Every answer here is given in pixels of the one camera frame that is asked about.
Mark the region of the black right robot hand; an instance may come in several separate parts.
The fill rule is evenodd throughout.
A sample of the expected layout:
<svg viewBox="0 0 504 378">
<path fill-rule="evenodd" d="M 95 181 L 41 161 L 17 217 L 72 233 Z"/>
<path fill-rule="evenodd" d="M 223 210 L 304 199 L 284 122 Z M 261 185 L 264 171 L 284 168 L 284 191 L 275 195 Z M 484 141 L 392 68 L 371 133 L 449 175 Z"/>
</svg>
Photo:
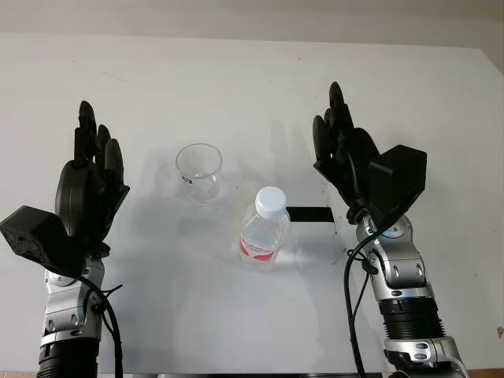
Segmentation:
<svg viewBox="0 0 504 378">
<path fill-rule="evenodd" d="M 313 119 L 314 168 L 339 192 L 349 210 L 365 209 L 369 201 L 369 162 L 379 156 L 370 134 L 354 126 L 337 82 L 329 88 L 329 107 Z"/>
</svg>

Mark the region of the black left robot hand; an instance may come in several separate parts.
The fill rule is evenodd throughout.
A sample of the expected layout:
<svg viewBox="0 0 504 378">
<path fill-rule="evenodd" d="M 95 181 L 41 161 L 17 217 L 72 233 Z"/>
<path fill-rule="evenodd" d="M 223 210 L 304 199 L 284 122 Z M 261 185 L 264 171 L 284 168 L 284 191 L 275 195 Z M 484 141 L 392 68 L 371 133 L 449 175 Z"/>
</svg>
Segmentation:
<svg viewBox="0 0 504 378">
<path fill-rule="evenodd" d="M 104 258 L 110 251 L 104 239 L 130 187 L 124 184 L 120 145 L 105 125 L 96 123 L 89 102 L 80 103 L 78 119 L 74 155 L 60 175 L 55 213 L 84 254 Z"/>
</svg>

